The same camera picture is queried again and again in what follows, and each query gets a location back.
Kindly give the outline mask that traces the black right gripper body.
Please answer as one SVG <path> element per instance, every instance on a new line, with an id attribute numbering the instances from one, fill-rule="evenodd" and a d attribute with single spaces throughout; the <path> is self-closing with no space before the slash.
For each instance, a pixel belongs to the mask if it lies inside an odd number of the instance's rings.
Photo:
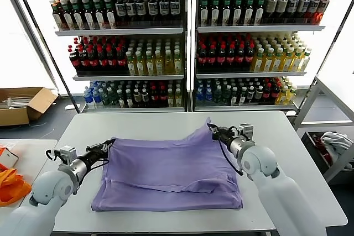
<path id="1" fill-rule="evenodd" d="M 219 127 L 218 139 L 224 144 L 230 144 L 238 137 L 238 129 L 236 127 Z"/>

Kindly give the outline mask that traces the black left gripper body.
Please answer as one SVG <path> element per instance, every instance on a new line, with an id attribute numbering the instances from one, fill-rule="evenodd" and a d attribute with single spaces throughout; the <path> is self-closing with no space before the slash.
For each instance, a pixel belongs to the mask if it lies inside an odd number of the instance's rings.
<path id="1" fill-rule="evenodd" d="M 79 159 L 85 163 L 86 166 L 92 166 L 99 160 L 107 159 L 108 152 L 101 149 L 89 150 L 83 155 L 79 156 Z"/>

